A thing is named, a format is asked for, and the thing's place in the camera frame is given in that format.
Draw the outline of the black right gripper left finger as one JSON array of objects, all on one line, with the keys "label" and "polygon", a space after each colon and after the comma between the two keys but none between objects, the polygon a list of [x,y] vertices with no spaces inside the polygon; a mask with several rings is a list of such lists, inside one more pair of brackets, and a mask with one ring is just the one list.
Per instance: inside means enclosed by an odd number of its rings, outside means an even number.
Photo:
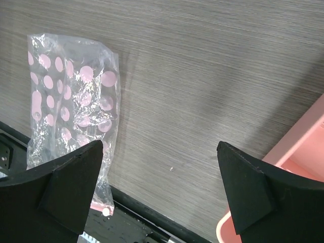
[{"label": "black right gripper left finger", "polygon": [[92,141],[42,165],[1,178],[1,242],[77,242],[103,159]]}]

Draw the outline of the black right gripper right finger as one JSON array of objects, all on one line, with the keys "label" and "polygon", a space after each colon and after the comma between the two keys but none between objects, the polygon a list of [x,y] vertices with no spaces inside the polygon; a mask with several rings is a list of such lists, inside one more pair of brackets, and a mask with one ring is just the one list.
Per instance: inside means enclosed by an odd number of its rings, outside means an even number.
[{"label": "black right gripper right finger", "polygon": [[217,157],[242,242],[323,242],[323,183],[219,142]]}]

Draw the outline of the clear pink-dotted zip bag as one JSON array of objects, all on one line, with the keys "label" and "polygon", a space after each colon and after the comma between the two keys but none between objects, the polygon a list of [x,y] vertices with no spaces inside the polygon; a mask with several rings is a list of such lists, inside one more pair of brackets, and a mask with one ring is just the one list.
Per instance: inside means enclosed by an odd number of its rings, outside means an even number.
[{"label": "clear pink-dotted zip bag", "polygon": [[108,182],[120,110],[118,54],[102,43],[74,36],[31,34],[31,140],[27,166],[34,168],[94,140],[103,144],[103,162],[91,207],[114,212]]}]

